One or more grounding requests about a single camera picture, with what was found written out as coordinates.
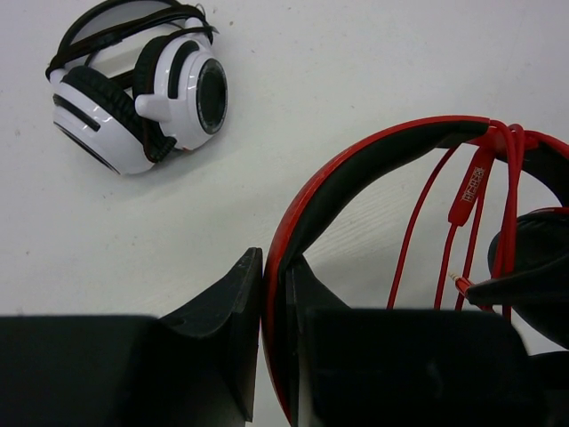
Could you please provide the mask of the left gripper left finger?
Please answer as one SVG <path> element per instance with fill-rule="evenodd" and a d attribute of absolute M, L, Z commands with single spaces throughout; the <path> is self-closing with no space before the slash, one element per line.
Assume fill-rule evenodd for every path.
<path fill-rule="evenodd" d="M 243 426 L 252 420 L 262 251 L 161 318 L 1 319 L 4 426 Z"/>

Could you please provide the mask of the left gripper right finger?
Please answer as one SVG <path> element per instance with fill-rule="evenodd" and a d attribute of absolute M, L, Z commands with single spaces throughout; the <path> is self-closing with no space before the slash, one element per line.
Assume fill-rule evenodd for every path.
<path fill-rule="evenodd" d="M 540 424 L 540 385 L 504 318 L 351 308 L 301 258 L 285 285 L 294 425 Z"/>

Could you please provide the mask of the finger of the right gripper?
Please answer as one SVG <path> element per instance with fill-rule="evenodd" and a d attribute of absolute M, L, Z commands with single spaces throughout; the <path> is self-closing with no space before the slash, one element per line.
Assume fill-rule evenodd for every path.
<path fill-rule="evenodd" d="M 513 308 L 532 328 L 568 348 L 568 255 L 469 288 L 469 302 Z"/>

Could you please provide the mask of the red black headphones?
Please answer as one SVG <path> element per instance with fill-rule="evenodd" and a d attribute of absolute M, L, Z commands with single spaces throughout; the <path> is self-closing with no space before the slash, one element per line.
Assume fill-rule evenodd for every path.
<path fill-rule="evenodd" d="M 480 223 L 486 185 L 495 161 L 505 163 L 508 193 L 500 232 L 487 255 L 491 277 L 535 269 L 568 255 L 568 147 L 557 138 L 486 117 L 428 117 L 390 127 L 352 145 L 323 166 L 292 201 L 273 238 L 264 271 L 262 332 L 274 389 L 290 425 L 289 338 L 285 276 L 341 210 L 383 175 L 442 149 L 450 157 L 468 143 L 476 152 L 449 210 L 450 233 Z M 447 268 L 437 281 L 430 310 L 441 307 Z M 540 334 L 509 306 L 469 302 L 474 283 L 463 271 L 454 278 L 458 297 L 451 311 L 495 314 L 519 334 L 541 388 L 541 422 L 568 423 L 568 348 Z"/>

